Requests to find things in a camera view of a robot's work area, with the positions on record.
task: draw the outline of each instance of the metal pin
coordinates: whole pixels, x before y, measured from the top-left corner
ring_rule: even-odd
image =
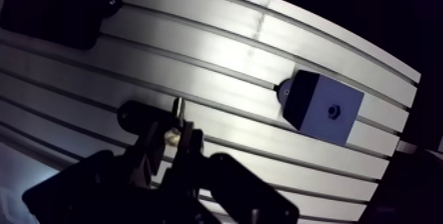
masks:
[[[257,224],[258,223],[258,209],[253,209],[252,210],[252,216],[251,216],[251,223],[252,224]]]

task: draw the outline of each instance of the bolt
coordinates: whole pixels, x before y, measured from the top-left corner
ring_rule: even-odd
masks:
[[[340,106],[333,105],[333,106],[329,107],[328,114],[329,114],[329,118],[331,118],[332,120],[336,120],[338,118],[338,116],[340,116],[340,114],[341,114]]]

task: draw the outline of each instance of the black plastic part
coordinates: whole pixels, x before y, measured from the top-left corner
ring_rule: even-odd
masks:
[[[93,195],[99,184],[112,181],[107,167],[113,159],[111,151],[83,159],[27,190],[23,202],[40,223],[66,223],[66,218],[74,218],[83,199]]]
[[[136,135],[144,134],[146,127],[154,122],[162,126],[172,125],[170,112],[132,100],[118,109],[117,120],[124,130]]]
[[[120,10],[123,6],[123,0],[106,0],[104,5],[103,18],[109,18]]]
[[[211,194],[238,223],[297,223],[299,210],[227,154],[214,154]]]
[[[283,117],[297,129],[303,123],[319,77],[319,74],[300,70],[293,79]]]
[[[109,0],[5,0],[0,26],[78,49],[92,48]]]

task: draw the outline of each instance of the dark background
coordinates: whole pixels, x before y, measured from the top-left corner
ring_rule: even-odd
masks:
[[[443,0],[285,0],[391,53],[422,74],[401,139],[436,150],[443,135]]]

